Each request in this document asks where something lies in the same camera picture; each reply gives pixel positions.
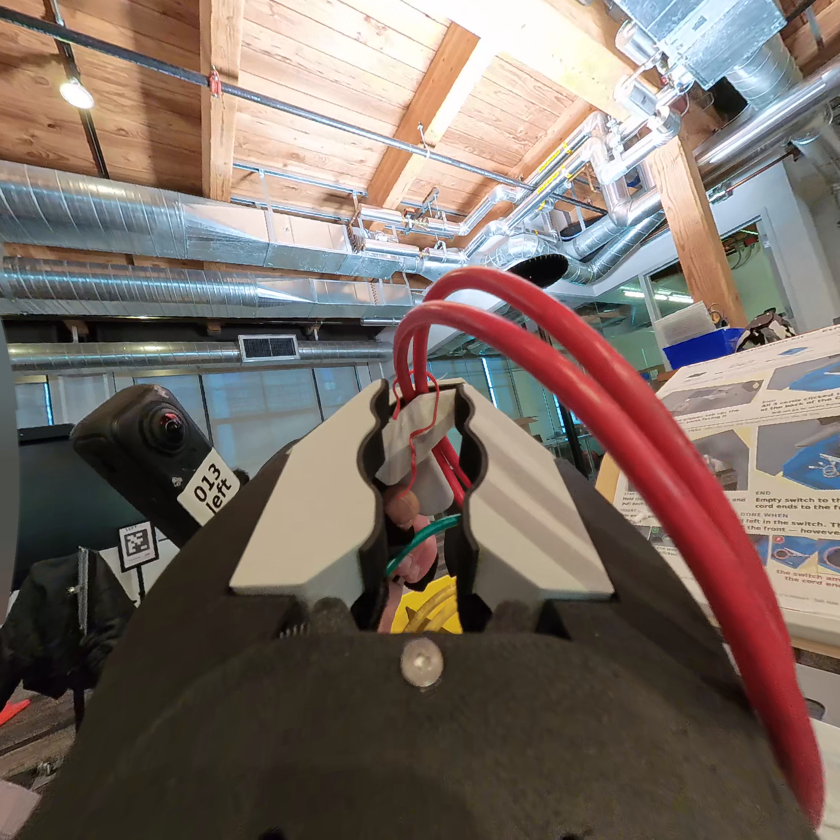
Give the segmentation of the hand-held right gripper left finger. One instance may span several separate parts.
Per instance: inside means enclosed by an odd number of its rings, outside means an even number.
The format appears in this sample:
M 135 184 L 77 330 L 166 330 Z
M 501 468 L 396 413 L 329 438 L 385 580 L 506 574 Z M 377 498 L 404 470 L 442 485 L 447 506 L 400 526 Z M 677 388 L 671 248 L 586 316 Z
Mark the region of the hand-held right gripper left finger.
M 292 446 L 230 579 L 236 594 L 355 603 L 378 592 L 388 553 L 375 477 L 390 394 L 373 381 Z

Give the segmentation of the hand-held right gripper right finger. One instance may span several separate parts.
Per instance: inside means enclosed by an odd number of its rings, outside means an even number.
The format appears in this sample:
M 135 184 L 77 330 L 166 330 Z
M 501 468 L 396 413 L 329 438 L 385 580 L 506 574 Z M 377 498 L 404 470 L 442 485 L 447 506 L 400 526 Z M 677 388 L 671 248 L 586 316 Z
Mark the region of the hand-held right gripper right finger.
M 469 384 L 458 385 L 469 478 L 458 582 L 483 603 L 608 601 L 613 583 L 551 453 Z

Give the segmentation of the black monitor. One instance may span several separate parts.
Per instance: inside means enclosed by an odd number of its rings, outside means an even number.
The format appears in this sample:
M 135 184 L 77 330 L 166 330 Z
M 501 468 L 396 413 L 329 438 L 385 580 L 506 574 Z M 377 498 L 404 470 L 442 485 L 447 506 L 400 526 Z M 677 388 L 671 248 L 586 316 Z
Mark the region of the black monitor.
M 176 547 L 156 530 L 160 558 L 138 570 L 120 570 L 118 531 L 146 522 L 134 506 L 73 449 L 71 424 L 19 429 L 20 508 L 13 591 L 36 562 L 79 548 L 96 550 L 134 601 L 148 594 L 174 558 Z

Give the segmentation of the fiducial marker sign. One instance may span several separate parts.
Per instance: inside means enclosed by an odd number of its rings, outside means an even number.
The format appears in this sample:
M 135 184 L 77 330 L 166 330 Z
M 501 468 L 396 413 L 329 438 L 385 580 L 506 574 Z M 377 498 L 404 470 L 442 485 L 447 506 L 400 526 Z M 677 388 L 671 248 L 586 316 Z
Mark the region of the fiducial marker sign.
M 120 570 L 123 573 L 138 570 L 160 558 L 155 528 L 150 521 L 120 528 L 118 539 Z

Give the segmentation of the black pole with disc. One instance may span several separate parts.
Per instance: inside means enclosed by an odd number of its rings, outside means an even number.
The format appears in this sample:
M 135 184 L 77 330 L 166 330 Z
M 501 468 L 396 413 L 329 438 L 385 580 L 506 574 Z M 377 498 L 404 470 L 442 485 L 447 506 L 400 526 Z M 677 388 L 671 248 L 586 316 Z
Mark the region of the black pole with disc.
M 507 268 L 507 272 L 531 282 L 539 288 L 550 287 L 561 280 L 570 267 L 563 254 L 534 256 Z

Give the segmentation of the white vent grille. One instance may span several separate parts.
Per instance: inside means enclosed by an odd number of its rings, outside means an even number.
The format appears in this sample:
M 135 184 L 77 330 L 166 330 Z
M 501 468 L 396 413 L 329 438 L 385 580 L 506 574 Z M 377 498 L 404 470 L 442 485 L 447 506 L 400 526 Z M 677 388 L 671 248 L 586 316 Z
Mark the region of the white vent grille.
M 299 361 L 301 358 L 294 334 L 240 334 L 238 346 L 244 364 Z

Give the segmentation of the black jacket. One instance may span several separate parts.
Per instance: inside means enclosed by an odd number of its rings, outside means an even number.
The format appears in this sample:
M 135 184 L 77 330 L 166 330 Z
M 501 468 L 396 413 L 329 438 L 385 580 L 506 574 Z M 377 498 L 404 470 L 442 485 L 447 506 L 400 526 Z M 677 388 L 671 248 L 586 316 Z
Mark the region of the black jacket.
M 94 550 L 34 563 L 2 625 L 2 706 L 18 686 L 55 699 L 96 688 L 135 610 Z

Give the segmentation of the blue storage tote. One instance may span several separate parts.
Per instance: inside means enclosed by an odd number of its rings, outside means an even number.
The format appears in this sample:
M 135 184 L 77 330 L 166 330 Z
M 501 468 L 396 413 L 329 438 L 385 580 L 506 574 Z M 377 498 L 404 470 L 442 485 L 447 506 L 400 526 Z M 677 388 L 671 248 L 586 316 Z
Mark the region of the blue storage tote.
M 675 343 L 663 348 L 670 368 L 673 371 L 692 364 L 712 361 L 733 354 L 744 329 L 725 328 L 715 329 L 683 342 Z

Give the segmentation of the clear plastic container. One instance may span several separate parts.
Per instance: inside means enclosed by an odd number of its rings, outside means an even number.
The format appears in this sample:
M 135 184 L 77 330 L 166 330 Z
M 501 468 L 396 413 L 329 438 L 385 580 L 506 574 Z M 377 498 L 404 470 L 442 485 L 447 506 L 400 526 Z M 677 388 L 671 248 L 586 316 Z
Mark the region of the clear plastic container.
M 702 301 L 694 302 L 656 320 L 654 334 L 661 350 L 713 333 L 716 325 Z

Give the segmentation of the silver insulated pipes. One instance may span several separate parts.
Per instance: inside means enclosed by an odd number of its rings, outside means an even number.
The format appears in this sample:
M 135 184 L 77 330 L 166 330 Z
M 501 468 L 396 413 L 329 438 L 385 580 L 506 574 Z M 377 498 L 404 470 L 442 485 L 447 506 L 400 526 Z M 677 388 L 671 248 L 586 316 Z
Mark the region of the silver insulated pipes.
M 460 224 L 441 217 L 416 220 L 383 208 L 360 206 L 349 226 L 355 253 L 395 259 L 405 271 L 428 279 L 445 269 L 482 265 L 503 270 L 544 256 L 559 256 L 570 282 L 590 284 L 609 273 L 656 226 L 661 201 L 651 186 L 631 194 L 626 175 L 636 172 L 646 178 L 648 157 L 677 136 L 676 123 L 654 131 L 625 150 L 617 128 L 609 129 L 602 113 L 593 113 L 542 163 L 528 182 L 499 185 L 474 213 Z M 605 215 L 572 239 L 563 239 L 549 226 L 550 209 L 571 191 L 573 180 L 591 167 L 602 188 Z M 364 221 L 376 222 L 404 232 L 438 237 L 467 235 L 499 203 L 512 203 L 513 212 L 484 226 L 465 249 L 443 247 L 419 250 L 395 240 L 376 238 Z

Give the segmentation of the black white patterned bag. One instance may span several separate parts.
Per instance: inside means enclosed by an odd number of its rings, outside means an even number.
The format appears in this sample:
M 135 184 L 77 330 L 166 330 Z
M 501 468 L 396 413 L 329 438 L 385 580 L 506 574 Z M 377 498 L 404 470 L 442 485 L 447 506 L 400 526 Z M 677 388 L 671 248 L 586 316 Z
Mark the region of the black white patterned bag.
M 787 340 L 796 335 L 790 322 L 776 308 L 768 308 L 754 318 L 738 337 L 734 345 L 736 353 L 760 347 L 768 343 Z

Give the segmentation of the thin spiral air duct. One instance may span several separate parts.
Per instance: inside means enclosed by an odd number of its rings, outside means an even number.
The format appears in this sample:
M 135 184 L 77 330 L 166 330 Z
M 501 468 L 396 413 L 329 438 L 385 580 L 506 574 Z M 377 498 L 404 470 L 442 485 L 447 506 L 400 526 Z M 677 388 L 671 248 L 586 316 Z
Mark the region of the thin spiral air duct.
M 387 362 L 392 346 L 383 342 L 299 341 L 299 361 L 244 364 L 235 342 L 11 343 L 8 355 L 18 372 L 353 366 Z

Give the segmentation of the medium spiral air duct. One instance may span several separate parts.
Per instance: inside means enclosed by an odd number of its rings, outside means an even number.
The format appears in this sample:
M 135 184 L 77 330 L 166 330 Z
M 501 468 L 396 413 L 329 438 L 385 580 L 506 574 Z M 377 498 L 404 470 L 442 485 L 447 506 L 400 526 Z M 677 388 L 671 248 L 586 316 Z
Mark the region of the medium spiral air duct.
M 423 295 L 404 283 L 3 258 L 4 316 L 141 319 L 397 319 Z

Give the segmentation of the large spiral air duct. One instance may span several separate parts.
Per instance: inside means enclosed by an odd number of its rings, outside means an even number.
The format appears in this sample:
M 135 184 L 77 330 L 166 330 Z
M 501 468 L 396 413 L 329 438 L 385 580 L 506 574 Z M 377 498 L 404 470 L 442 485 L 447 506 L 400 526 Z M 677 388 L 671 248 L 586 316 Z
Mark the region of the large spiral air duct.
M 362 245 L 341 224 L 11 161 L 1 163 L 1 233 L 20 245 L 374 279 L 436 280 L 460 265 L 453 250 Z

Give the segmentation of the sheet metal duct box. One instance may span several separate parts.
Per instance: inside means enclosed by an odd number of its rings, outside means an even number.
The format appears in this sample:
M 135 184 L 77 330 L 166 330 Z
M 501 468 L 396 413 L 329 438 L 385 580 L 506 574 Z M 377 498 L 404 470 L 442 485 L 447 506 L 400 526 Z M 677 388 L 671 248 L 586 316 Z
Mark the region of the sheet metal duct box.
M 786 25 L 774 1 L 617 1 L 616 47 L 635 64 L 665 60 L 709 89 Z

